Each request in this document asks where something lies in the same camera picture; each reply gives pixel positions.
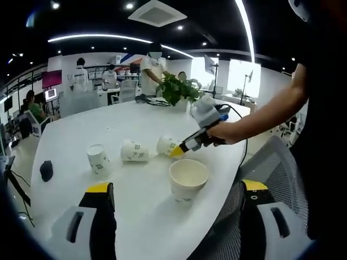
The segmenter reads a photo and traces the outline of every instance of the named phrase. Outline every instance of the white table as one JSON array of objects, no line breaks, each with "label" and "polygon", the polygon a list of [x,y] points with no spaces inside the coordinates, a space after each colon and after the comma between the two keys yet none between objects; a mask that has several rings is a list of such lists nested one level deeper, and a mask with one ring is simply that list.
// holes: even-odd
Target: white table
[{"label": "white table", "polygon": [[[232,106],[241,115],[249,114],[249,108]],[[239,117],[231,111],[230,119],[237,121]],[[135,102],[89,110],[48,124],[31,178],[34,235],[46,241],[57,218],[78,205],[85,190],[95,183],[86,151],[99,143],[114,165],[114,174],[107,181],[114,185],[117,259],[186,259],[220,212],[245,143],[203,147],[185,155],[203,162],[210,171],[191,208],[178,205],[171,194],[169,166],[173,159],[158,155],[148,164],[122,164],[119,157],[124,139],[140,142],[154,153],[162,135],[183,140],[196,130],[198,125],[188,114]],[[47,183],[39,172],[45,160],[51,160],[54,169]]]}]

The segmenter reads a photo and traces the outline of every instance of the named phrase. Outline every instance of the paper bowl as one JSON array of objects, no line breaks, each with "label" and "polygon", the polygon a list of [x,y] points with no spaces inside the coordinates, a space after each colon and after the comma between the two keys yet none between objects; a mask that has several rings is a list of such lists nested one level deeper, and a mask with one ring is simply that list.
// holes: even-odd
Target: paper bowl
[{"label": "paper bowl", "polygon": [[190,205],[208,178],[209,171],[199,161],[183,159],[170,166],[170,184],[175,200]]}]

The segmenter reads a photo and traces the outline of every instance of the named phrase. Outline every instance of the hand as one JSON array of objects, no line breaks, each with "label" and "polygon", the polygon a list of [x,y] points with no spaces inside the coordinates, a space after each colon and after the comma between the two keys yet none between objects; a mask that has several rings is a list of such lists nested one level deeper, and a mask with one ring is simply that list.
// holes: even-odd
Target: hand
[{"label": "hand", "polygon": [[207,130],[207,133],[213,137],[224,139],[227,144],[235,144],[241,139],[237,136],[235,123],[220,122],[218,125]]}]

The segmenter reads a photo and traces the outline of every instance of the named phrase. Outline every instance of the black computer mouse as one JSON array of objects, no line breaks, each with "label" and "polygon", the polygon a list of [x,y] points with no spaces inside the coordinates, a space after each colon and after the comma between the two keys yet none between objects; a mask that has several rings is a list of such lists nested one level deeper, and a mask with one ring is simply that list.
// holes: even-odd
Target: black computer mouse
[{"label": "black computer mouse", "polygon": [[40,167],[42,180],[48,182],[53,176],[53,166],[51,161],[44,161]]}]

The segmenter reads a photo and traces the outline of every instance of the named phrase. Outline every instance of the green leaves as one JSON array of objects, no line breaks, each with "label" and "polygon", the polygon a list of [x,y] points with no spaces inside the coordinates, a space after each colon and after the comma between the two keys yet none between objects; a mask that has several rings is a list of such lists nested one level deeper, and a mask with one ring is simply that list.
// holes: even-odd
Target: green leaves
[{"label": "green leaves", "polygon": [[199,97],[199,91],[191,86],[189,81],[180,81],[174,75],[166,75],[163,83],[157,87],[157,91],[163,91],[163,98],[173,106],[181,99],[195,102]]}]

